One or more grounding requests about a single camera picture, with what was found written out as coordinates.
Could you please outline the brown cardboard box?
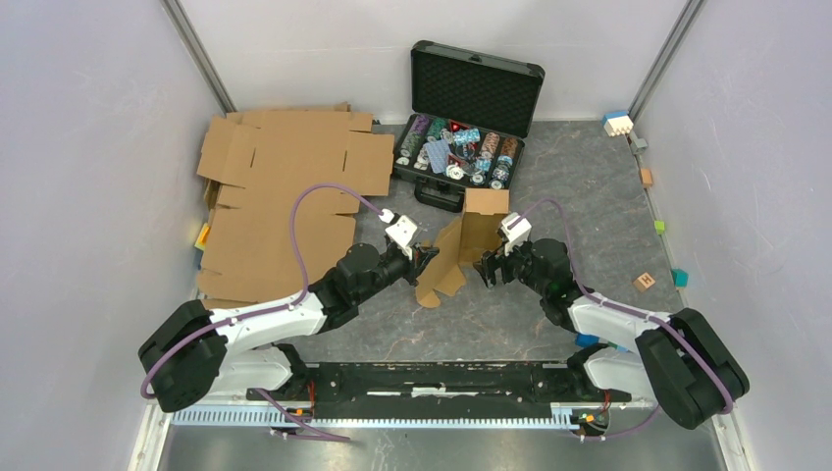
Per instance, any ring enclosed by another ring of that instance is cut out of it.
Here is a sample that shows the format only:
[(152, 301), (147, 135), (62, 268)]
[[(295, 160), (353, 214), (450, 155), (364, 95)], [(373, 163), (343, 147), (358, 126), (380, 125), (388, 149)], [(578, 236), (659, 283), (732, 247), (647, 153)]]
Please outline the brown cardboard box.
[(441, 305), (440, 294), (453, 297), (465, 286), (465, 268), (471, 268), (487, 251), (501, 244), (500, 221), (508, 215), (507, 189), (468, 188), (462, 212), (440, 230), (432, 248), (440, 252), (418, 277), (417, 302), (425, 308)]

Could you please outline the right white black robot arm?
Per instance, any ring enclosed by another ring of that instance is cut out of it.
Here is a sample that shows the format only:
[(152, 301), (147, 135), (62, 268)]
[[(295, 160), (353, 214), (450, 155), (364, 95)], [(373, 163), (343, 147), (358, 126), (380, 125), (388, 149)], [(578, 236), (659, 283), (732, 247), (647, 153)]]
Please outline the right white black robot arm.
[(578, 367), (566, 375), (569, 392), (591, 400), (616, 390), (653, 400), (677, 425), (693, 430), (728, 412), (751, 389), (739, 362), (700, 311), (648, 312), (617, 303), (581, 285), (565, 243), (552, 238), (504, 244), (474, 264), (484, 283), (517, 281), (541, 298), (552, 324), (594, 336)]

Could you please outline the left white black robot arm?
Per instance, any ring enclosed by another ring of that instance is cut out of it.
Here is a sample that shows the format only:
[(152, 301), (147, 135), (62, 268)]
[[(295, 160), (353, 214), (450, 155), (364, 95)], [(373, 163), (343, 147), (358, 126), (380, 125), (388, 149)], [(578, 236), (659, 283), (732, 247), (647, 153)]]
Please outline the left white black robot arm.
[(240, 389), (297, 399), (307, 390), (308, 374), (296, 350), (282, 341), (340, 328), (358, 315), (360, 304), (399, 280), (417, 285), (439, 252), (389, 241), (381, 253), (358, 243), (319, 281), (289, 297), (230, 309), (187, 301), (139, 348), (145, 371), (140, 394), (165, 412)]

